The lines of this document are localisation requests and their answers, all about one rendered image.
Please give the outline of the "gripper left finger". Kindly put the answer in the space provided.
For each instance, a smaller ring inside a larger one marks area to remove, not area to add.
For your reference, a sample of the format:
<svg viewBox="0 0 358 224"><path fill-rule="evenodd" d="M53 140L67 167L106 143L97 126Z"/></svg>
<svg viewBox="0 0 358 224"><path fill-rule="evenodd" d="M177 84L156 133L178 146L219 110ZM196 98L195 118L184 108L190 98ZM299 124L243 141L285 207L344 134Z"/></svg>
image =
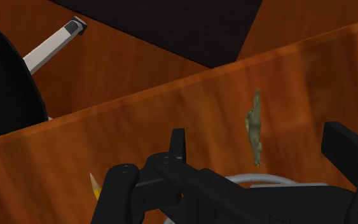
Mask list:
<svg viewBox="0 0 358 224"><path fill-rule="evenodd" d="M175 224L204 224L204 209L184 186L196 170L186 164L184 129L174 129L169 150L134 164L110 168L90 224L142 224L145 212L159 209Z"/></svg>

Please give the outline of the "yellow pencil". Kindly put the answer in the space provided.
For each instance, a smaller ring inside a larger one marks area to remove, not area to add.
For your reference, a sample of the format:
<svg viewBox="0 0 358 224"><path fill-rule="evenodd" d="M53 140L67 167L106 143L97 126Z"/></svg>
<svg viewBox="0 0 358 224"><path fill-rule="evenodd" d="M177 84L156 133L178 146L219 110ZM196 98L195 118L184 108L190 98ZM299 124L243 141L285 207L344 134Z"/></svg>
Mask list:
<svg viewBox="0 0 358 224"><path fill-rule="evenodd" d="M90 173L89 175L90 175L93 194L95 195L95 198L98 200L100 197L102 187L98 184L97 180L94 178L92 173Z"/></svg>

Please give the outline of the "brown wooden desk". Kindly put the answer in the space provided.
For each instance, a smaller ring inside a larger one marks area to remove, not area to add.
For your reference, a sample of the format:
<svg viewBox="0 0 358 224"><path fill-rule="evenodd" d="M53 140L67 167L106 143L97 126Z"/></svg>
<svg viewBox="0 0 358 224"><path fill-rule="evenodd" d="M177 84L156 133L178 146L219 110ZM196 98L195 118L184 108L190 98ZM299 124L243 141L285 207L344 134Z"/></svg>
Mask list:
<svg viewBox="0 0 358 224"><path fill-rule="evenodd" d="M256 92L261 172L351 188L320 144L326 121L358 133L358 23L0 136L0 224L90 224L90 177L144 165L178 127L193 167L256 172L245 129Z"/></svg>

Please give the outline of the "olive green lizard figure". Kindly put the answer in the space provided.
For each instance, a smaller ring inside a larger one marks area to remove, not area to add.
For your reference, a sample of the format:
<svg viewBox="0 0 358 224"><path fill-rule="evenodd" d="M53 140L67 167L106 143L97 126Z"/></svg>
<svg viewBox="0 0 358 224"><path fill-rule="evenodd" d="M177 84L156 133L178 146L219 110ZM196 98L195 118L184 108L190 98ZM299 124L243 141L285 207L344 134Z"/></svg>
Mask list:
<svg viewBox="0 0 358 224"><path fill-rule="evenodd" d="M245 117L245 128L248 133L248 140L251 145L251 150L254 155L254 165L260 171L261 163L261 103L259 89L253 98L253 107L247 112Z"/></svg>

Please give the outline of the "black chair with grey leg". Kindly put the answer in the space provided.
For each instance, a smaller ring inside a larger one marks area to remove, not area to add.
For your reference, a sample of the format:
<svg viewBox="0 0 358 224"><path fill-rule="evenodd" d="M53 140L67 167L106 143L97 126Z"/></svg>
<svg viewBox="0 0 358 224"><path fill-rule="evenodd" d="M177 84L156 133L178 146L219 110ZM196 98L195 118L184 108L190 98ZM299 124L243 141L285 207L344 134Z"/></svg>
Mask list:
<svg viewBox="0 0 358 224"><path fill-rule="evenodd" d="M50 120L32 75L86 28L73 16L25 57L0 31L0 136Z"/></svg>

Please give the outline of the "dark rug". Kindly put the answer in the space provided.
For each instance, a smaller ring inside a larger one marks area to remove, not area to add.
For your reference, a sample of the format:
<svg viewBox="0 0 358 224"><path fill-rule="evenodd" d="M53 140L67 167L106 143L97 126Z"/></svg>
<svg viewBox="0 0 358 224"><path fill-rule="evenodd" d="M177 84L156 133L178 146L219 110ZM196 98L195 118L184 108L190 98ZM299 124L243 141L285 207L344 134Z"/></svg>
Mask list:
<svg viewBox="0 0 358 224"><path fill-rule="evenodd" d="M263 0L50 0L208 68L236 61Z"/></svg>

